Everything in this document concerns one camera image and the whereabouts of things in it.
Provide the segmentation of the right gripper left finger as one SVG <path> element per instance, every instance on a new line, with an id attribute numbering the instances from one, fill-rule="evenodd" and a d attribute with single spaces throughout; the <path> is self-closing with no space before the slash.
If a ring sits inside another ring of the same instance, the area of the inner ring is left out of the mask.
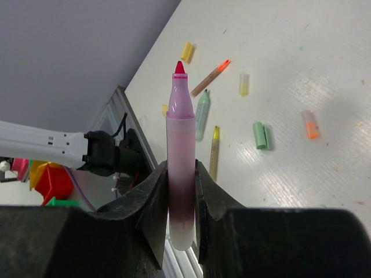
<path id="1" fill-rule="evenodd" d="M 2 277 L 154 277 L 168 215 L 167 164 L 96 212 L 1 207 Z"/>

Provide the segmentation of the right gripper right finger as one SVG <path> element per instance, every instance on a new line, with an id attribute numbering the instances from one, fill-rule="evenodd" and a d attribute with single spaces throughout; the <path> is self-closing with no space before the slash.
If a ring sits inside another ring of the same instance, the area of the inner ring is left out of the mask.
<path id="1" fill-rule="evenodd" d="M 245 207 L 195 165 L 198 261 L 205 277 L 369 277 L 370 239 L 351 212 Z"/>

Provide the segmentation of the green highlighter pen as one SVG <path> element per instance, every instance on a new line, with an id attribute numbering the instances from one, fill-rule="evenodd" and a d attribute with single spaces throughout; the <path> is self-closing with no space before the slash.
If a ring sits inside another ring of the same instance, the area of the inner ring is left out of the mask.
<path id="1" fill-rule="evenodd" d="M 203 135 L 205 132 L 206 121 L 209 113 L 210 107 L 210 92 L 209 90 L 205 90 L 201 95 L 197 103 L 197 110 L 196 110 L 196 131 L 195 131 L 195 139 L 197 141 L 201 141 L 203 139 Z"/>

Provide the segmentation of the orange pen cap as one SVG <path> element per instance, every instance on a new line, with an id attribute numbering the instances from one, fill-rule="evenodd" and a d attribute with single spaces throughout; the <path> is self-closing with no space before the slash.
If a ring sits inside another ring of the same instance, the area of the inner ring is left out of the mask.
<path id="1" fill-rule="evenodd" d="M 301 112 L 307 137 L 309 139 L 315 139 L 319 137 L 318 125 L 315 120 L 314 114 L 310 110 L 304 110 Z"/>

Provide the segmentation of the orange thin pen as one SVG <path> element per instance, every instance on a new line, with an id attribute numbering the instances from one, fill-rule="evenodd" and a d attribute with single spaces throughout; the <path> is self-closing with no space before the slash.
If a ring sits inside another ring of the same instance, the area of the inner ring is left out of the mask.
<path id="1" fill-rule="evenodd" d="M 190 93 L 192 97 L 196 97 L 200 92 L 205 90 L 212 81 L 214 81 L 230 64 L 230 59 L 225 60 L 217 66 L 198 86 L 196 86 Z"/>

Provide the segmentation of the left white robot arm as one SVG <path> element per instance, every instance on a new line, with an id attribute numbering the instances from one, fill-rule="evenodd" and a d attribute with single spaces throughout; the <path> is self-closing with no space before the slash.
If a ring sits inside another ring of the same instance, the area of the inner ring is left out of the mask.
<path id="1" fill-rule="evenodd" d="M 108 177 L 135 175 L 144 168 L 139 143 L 130 139 L 124 116 L 117 131 L 64 133 L 1 122 L 1 156 L 53 162 Z"/>

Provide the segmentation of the yellow thin pen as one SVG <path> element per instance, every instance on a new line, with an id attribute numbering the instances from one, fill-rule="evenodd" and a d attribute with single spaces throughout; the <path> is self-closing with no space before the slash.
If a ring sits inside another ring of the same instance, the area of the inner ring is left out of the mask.
<path id="1" fill-rule="evenodd" d="M 217 180 L 217 167 L 219 159 L 219 145 L 220 145 L 220 128 L 214 127 L 211 152 L 210 152 L 210 163 L 209 163 L 209 175 L 213 181 Z"/>

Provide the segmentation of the green pen cap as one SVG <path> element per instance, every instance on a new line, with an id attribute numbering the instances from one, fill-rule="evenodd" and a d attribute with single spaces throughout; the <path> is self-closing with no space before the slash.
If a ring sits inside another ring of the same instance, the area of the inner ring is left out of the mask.
<path id="1" fill-rule="evenodd" d="M 254 122 L 253 133 L 254 133 L 256 148 L 258 150 L 269 150 L 270 139 L 268 135 L 267 125 L 261 122 Z"/>

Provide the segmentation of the yellow highlighter pen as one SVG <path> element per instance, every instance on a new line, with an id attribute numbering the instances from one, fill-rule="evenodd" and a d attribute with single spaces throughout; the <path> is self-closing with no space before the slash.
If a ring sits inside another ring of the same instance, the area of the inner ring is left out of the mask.
<path id="1" fill-rule="evenodd" d="M 162 104 L 162 114 L 164 117 L 166 117 L 168 111 L 168 106 L 165 104 Z"/>

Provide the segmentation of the colourful bins behind table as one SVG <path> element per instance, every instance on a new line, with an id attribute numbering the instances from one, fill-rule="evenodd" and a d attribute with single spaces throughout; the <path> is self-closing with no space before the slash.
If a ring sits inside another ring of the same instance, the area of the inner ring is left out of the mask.
<path id="1" fill-rule="evenodd" d="M 77 206 L 70 200 L 74 184 L 65 168 L 52 162 L 30 161 L 20 158 L 1 158 L 1 174 L 15 171 L 21 180 L 29 174 L 30 190 L 35 190 L 43 197 L 43 206 Z"/>

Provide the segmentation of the clear yellow thin cap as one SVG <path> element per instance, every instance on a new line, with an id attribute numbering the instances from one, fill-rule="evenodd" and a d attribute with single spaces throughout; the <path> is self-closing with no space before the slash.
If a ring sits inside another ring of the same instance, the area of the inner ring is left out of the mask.
<path id="1" fill-rule="evenodd" d="M 239 95 L 240 96 L 247 96 L 249 93 L 249 74 L 247 73 L 240 73 L 240 80 L 239 80 Z"/>

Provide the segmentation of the yellow highlighter cap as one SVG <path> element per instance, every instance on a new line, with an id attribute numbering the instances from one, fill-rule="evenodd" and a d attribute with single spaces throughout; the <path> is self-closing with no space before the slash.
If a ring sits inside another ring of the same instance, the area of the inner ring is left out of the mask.
<path id="1" fill-rule="evenodd" d="M 186 42 L 181 52 L 181 56 L 180 56 L 181 60 L 189 64 L 192 60 L 194 51 L 195 51 L 195 45 L 190 42 Z"/>

